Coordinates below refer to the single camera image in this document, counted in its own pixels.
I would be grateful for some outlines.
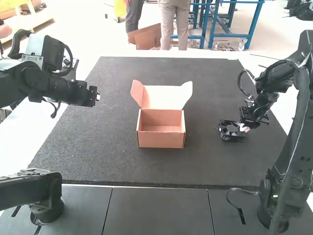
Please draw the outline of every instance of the beige pants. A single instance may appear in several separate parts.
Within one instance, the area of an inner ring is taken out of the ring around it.
[[[178,33],[179,50],[187,50],[188,46],[188,18],[190,0],[158,0],[161,12],[161,50],[169,50],[171,36],[174,33],[174,16],[176,14],[176,26]]]

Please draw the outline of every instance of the white floor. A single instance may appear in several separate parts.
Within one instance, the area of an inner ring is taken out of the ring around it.
[[[56,22],[40,27],[41,30],[38,33],[49,34],[69,45],[74,56],[80,58],[78,79],[86,78],[100,55],[238,58],[245,68],[258,76],[264,70],[258,64],[268,66],[274,60],[251,56],[249,53],[285,58],[297,49],[300,33],[304,29],[313,29],[312,22],[283,18],[287,15],[285,13],[287,10],[283,9],[284,0],[266,1],[248,52],[209,51],[207,49],[189,49],[180,52],[175,48],[172,51],[136,51],[133,45],[128,45],[125,25],[117,24],[112,19],[105,19],[105,13],[113,16],[113,9],[102,4],[104,1],[113,2],[113,0],[94,0],[88,3],[78,0],[45,1],[48,8],[55,13]],[[254,4],[237,4],[236,7],[239,11],[235,12],[231,30],[234,33],[246,33],[255,6]],[[227,4],[223,4],[221,10],[227,9]],[[149,26],[158,22],[157,5],[145,4],[139,26]],[[22,49],[25,48],[26,43],[27,40],[22,42]],[[297,91],[290,88],[286,94],[281,95],[280,100],[272,108],[286,133],[292,123],[296,94]],[[0,125],[0,175],[13,174],[28,166],[65,108],[66,105],[61,107],[55,119],[49,117],[50,105],[30,103],[27,99],[14,110]],[[309,203],[313,208],[313,198]]]

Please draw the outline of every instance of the box flap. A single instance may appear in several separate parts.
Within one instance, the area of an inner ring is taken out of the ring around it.
[[[128,33],[128,42],[136,45],[135,35],[141,34],[144,32],[148,32],[148,31],[150,34],[153,35],[153,38],[155,38],[155,35],[161,35],[161,24],[157,23],[157,24],[151,25],[149,27],[145,27],[145,28],[141,28],[141,29],[129,32]]]
[[[134,80],[131,95],[142,109],[182,110],[192,95],[192,81],[181,86],[144,86]]]

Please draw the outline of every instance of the person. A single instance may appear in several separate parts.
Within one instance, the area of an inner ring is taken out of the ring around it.
[[[129,33],[138,29],[144,0],[124,0],[124,2],[127,4],[126,32]]]
[[[3,20],[0,19],[0,39],[6,38],[11,33],[12,33],[12,28],[9,25],[5,24]],[[10,113],[11,111],[8,109],[0,109],[0,123],[2,123],[6,119],[6,117],[9,116]]]
[[[171,48],[171,36],[174,33],[174,16],[178,33],[179,50],[187,50],[188,46],[188,18],[190,0],[158,0],[161,12],[161,50]]]

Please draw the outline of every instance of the yellow object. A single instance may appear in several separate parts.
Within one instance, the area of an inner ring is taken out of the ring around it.
[[[114,12],[116,17],[126,16],[126,3],[124,0],[114,0]]]
[[[28,3],[28,0],[0,0],[0,11],[5,11],[25,3]]]

